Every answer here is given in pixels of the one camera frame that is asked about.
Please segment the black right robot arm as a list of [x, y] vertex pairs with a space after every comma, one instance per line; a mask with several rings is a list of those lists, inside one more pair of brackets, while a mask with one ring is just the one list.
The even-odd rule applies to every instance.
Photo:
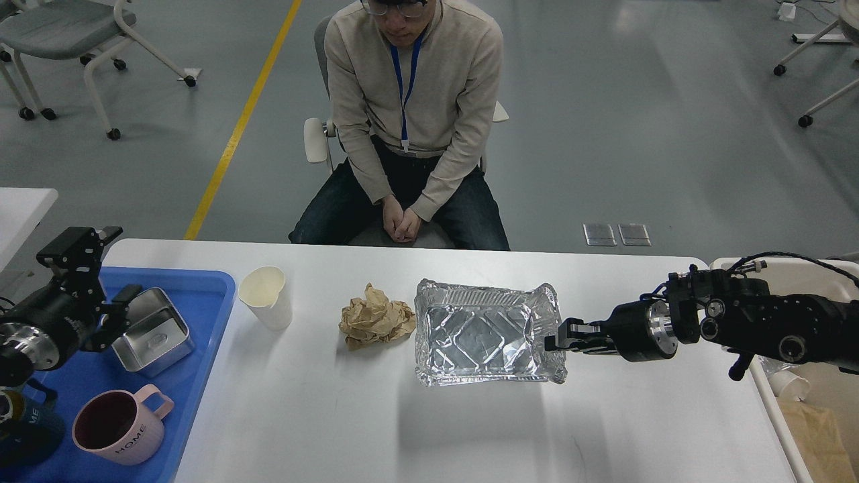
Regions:
[[772, 252], [746, 256], [726, 269], [673, 272], [656, 290], [618, 305], [603, 321], [568, 318], [545, 337], [546, 351], [619, 355], [638, 363], [669, 360], [679, 343], [700, 339], [737, 354], [728, 376], [740, 381], [755, 356], [788, 364], [825, 363], [858, 370], [857, 302], [819, 294], [771, 294], [752, 278]]

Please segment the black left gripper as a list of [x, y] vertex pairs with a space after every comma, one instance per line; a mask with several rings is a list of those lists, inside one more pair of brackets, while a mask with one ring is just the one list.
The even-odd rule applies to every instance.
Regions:
[[79, 349], [105, 351], [131, 327], [129, 305], [141, 285], [127, 284], [106, 303], [99, 282], [104, 249], [121, 233], [68, 227], [37, 253], [53, 276], [2, 316], [3, 370], [58, 369]]

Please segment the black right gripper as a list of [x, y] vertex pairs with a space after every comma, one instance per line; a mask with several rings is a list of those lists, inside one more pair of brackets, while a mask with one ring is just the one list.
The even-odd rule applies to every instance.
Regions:
[[631, 363], [671, 360], [677, 352], [678, 339], [668, 303], [663, 300], [638, 300], [616, 306], [604, 328], [600, 323], [567, 318], [558, 324], [555, 334], [545, 336], [545, 349], [620, 355]]

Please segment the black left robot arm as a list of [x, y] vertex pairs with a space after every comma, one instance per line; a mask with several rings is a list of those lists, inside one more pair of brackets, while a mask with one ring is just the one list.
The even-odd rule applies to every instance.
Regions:
[[99, 270], [103, 251], [122, 232], [70, 227], [37, 254], [52, 271], [38, 288], [2, 314], [2, 468], [39, 464], [62, 442], [58, 395], [34, 379], [60, 369], [77, 352], [103, 352], [130, 327], [138, 284], [108, 299]]

